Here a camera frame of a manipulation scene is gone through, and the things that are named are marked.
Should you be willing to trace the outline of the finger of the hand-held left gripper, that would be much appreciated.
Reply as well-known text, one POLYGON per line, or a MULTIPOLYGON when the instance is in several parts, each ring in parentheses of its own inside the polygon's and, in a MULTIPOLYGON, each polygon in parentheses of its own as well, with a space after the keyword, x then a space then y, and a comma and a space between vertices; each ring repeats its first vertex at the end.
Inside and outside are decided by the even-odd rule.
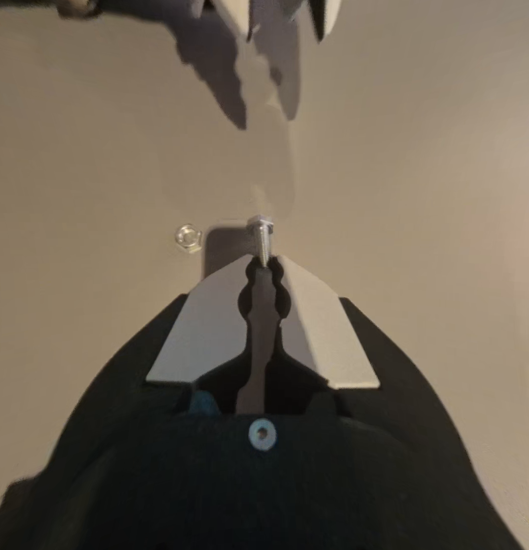
POLYGON ((201 1, 201 6, 211 6, 237 38, 246 42, 252 39, 254 1, 201 1))
POLYGON ((333 31, 343 1, 307 1, 307 3, 316 39, 321 43, 333 31))

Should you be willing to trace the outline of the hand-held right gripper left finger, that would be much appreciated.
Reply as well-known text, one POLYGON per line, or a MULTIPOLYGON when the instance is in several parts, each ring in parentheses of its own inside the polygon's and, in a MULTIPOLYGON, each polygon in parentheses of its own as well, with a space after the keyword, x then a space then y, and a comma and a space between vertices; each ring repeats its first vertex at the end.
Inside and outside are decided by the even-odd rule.
POLYGON ((201 280, 187 295, 146 382, 195 383, 236 360, 252 364, 252 337, 240 298, 251 296, 260 263, 246 254, 201 280))

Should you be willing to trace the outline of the silver hex nut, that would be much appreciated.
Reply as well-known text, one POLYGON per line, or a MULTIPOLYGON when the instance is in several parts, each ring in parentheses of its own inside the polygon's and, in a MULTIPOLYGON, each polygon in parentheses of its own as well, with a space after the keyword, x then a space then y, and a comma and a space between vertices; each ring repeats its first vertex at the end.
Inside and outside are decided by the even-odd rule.
POLYGON ((203 231, 198 227, 193 224, 183 224, 175 230, 174 240, 180 250, 195 254, 202 249, 203 236, 203 231))

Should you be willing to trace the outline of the silver hex bolt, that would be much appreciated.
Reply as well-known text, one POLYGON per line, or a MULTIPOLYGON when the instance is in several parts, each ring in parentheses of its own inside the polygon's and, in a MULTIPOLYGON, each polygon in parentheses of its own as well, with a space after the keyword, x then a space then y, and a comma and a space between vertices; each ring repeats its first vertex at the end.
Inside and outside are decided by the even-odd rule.
POLYGON ((268 269, 272 256, 271 238, 274 230, 272 218, 264 215, 256 215, 247 221, 246 228, 253 239, 255 250, 262 268, 268 269))

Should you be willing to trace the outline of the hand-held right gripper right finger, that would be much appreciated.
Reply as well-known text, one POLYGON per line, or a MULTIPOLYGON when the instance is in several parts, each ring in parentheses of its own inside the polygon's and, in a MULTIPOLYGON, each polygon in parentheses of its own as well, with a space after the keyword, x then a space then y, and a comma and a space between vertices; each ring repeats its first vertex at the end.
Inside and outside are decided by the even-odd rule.
POLYGON ((270 376, 334 390, 378 389, 378 376, 337 293, 286 256, 271 258, 268 266, 279 316, 270 376))

